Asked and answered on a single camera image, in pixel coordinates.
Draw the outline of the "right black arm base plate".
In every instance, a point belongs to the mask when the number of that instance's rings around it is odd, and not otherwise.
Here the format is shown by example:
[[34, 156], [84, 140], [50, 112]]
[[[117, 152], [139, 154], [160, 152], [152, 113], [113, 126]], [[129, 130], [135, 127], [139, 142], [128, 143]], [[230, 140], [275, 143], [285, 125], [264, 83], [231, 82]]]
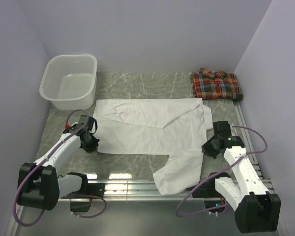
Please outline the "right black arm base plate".
[[226, 202], [221, 194], [215, 190], [213, 182], [207, 181], [192, 193], [193, 198], [205, 198], [206, 208], [224, 205]]

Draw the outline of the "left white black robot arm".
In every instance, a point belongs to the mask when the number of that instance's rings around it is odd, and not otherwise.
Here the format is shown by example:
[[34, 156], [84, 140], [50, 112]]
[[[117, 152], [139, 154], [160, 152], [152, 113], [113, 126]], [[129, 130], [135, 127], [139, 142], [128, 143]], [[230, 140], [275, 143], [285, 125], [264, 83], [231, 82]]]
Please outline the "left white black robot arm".
[[94, 134], [97, 120], [82, 115], [78, 123], [66, 125], [57, 143], [33, 163], [24, 163], [19, 170], [16, 203], [20, 206], [52, 210], [58, 199], [68, 194], [83, 198], [89, 193], [87, 175], [68, 173], [64, 180], [57, 172], [79, 148], [87, 153], [97, 151], [99, 139]]

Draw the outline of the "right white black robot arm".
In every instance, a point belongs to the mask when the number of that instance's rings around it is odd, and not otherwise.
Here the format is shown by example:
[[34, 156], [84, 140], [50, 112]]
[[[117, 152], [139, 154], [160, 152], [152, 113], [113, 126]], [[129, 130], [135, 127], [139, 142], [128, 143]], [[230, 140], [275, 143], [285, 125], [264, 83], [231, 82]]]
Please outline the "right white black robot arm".
[[227, 121], [213, 123], [213, 136], [202, 146], [205, 155], [222, 155], [236, 178], [225, 170], [212, 173], [206, 182], [211, 196], [224, 197], [235, 212], [236, 226], [241, 233], [274, 232], [277, 230], [281, 200], [272, 194], [257, 175], [241, 137], [233, 136]]

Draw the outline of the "white long sleeve shirt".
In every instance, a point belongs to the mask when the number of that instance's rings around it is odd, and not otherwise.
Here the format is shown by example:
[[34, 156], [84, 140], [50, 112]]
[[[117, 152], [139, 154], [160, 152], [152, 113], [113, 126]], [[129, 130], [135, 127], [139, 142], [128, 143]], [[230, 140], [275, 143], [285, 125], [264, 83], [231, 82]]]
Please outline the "white long sleeve shirt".
[[153, 174], [161, 195], [178, 194], [199, 183], [202, 145], [213, 123], [202, 99], [98, 100], [93, 116], [99, 152], [168, 156]]

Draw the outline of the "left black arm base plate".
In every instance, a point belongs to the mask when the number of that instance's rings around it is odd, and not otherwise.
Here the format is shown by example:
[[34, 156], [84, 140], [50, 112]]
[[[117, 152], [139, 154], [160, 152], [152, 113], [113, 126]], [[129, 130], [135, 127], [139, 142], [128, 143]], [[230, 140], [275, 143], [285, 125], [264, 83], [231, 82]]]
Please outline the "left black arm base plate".
[[86, 192], [83, 193], [70, 193], [62, 199], [69, 200], [70, 210], [73, 213], [88, 213], [91, 209], [91, 204], [95, 200], [99, 200], [99, 203], [104, 204], [104, 210], [106, 203], [104, 199], [105, 184], [104, 183], [91, 183], [88, 185]]

